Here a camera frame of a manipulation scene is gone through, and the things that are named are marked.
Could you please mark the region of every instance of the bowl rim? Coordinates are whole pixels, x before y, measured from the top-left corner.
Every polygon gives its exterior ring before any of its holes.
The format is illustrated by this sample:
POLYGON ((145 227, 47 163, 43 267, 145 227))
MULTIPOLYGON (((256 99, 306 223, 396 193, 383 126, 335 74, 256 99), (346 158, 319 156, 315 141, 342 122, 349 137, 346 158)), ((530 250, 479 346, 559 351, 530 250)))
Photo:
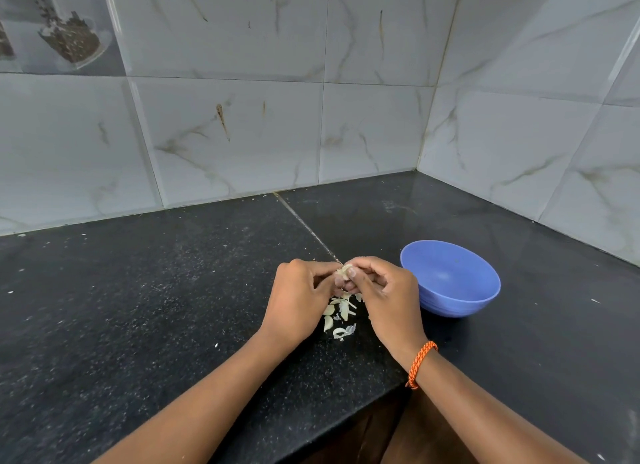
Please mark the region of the bowl rim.
POLYGON ((498 289, 495 291, 495 293, 493 295, 491 295, 490 297, 487 297, 485 299, 480 299, 480 300, 476 300, 476 301, 466 301, 464 299, 455 299, 453 297, 446 296, 445 294, 440 294, 439 292, 436 292, 435 290, 427 289, 424 285, 420 284, 420 282, 418 282, 418 287, 420 287, 420 288, 422 288, 422 289, 424 289, 424 290, 428 291, 429 293, 434 294, 436 296, 448 298, 448 299, 451 299, 452 301, 458 301, 458 302, 463 302, 463 303, 467 303, 467 304, 482 304, 482 303, 485 303, 485 302, 493 300, 494 298, 496 298, 498 296, 498 294, 500 294, 500 290, 502 289, 502 280, 500 280, 500 275, 493 268, 493 266, 489 262, 487 262, 484 258, 480 257, 480 255, 478 255, 477 253, 475 253, 475 252, 473 252, 471 250, 468 250, 467 248, 464 248, 463 246, 456 245, 455 243, 444 242, 442 240, 416 240, 416 241, 413 241, 413 242, 409 243, 408 245, 404 246, 404 248, 400 251, 400 265, 404 269, 409 270, 404 266, 404 261, 403 261, 404 251, 407 248, 409 248, 411 245, 420 244, 420 243, 423 243, 423 242, 438 243, 438 244, 443 244, 443 245, 452 245, 452 246, 454 246, 456 248, 460 248, 460 250, 468 251, 472 255, 478 257, 480 260, 482 260, 492 270, 493 274, 495 274, 495 277, 498 280, 498 289))

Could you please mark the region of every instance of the blue bowl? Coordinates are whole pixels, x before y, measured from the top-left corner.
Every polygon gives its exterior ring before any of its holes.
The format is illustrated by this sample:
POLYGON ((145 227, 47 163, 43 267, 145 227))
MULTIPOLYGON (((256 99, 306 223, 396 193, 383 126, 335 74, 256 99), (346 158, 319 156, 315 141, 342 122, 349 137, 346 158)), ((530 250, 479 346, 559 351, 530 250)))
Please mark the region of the blue bowl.
POLYGON ((453 243, 409 243, 400 253, 400 264, 418 279, 420 306, 437 315, 475 314, 500 293, 500 277, 493 267, 453 243))

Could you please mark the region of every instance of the right hand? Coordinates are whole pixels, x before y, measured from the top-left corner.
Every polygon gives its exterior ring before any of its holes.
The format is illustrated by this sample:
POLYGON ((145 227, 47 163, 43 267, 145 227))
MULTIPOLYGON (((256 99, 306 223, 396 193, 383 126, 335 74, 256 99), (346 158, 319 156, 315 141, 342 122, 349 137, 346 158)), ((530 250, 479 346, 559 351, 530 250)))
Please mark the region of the right hand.
POLYGON ((336 277, 335 284, 362 294, 376 336, 408 372, 428 341, 422 328, 418 281, 410 271, 377 257, 357 257, 347 264, 353 266, 347 271, 350 281, 336 277))

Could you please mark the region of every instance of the white marble tile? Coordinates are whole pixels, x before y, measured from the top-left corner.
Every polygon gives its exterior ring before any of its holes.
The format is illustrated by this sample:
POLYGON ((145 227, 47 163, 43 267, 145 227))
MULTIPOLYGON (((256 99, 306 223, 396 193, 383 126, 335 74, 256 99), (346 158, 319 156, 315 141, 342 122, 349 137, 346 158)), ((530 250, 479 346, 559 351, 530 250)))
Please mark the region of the white marble tile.
POLYGON ((640 266, 640 108, 603 106, 540 222, 640 266))
POLYGON ((640 0, 460 0, 439 85, 602 101, 640 0))
POLYGON ((320 182, 415 168, 433 88, 324 85, 320 182))
MULTIPOLYGON (((637 32, 640 33, 640 20, 638 26, 637 32)), ((640 41, 636 41, 636 45, 620 70, 605 103, 640 106, 640 41)))
POLYGON ((109 0, 135 76, 321 81, 327 0, 109 0))
POLYGON ((325 80, 436 84, 456 0, 329 0, 325 80))
POLYGON ((418 169, 538 219, 597 104, 439 87, 418 169))
POLYGON ((0 75, 0 234, 159 208, 126 79, 0 75))
POLYGON ((131 81, 165 206, 317 182, 321 84, 131 81))

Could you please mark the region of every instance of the hand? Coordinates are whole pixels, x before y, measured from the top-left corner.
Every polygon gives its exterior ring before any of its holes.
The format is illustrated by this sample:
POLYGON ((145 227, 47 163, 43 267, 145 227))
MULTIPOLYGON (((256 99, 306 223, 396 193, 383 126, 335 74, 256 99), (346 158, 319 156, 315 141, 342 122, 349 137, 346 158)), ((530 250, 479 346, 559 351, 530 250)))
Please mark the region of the hand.
POLYGON ((347 264, 353 266, 347 270, 350 280, 335 277, 336 286, 362 294, 376 336, 408 372, 428 341, 422 328, 418 281, 410 271, 377 257, 358 257, 347 264))
POLYGON ((331 275, 341 266, 296 259, 278 267, 260 330, 283 344, 287 354, 316 328, 335 290, 331 275))

